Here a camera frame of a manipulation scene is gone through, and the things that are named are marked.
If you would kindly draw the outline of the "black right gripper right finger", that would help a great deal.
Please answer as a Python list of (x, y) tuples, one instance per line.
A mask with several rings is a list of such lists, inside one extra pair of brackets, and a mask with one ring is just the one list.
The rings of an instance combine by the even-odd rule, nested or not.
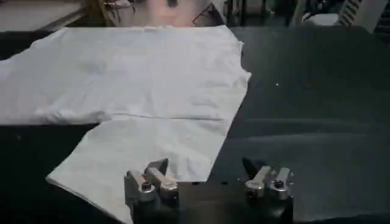
[(274, 169), (264, 161), (243, 157), (242, 165), (248, 179), (244, 187), (251, 200), (269, 198), (284, 201), (293, 198), (293, 172), (287, 167)]

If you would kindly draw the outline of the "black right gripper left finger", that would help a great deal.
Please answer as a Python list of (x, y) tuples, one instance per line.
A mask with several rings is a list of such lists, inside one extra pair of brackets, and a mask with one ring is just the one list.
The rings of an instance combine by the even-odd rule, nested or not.
[(144, 172), (128, 170), (124, 175), (124, 197), (127, 205), (151, 203), (157, 199), (168, 205), (179, 200), (179, 184), (166, 176), (169, 159), (150, 162)]

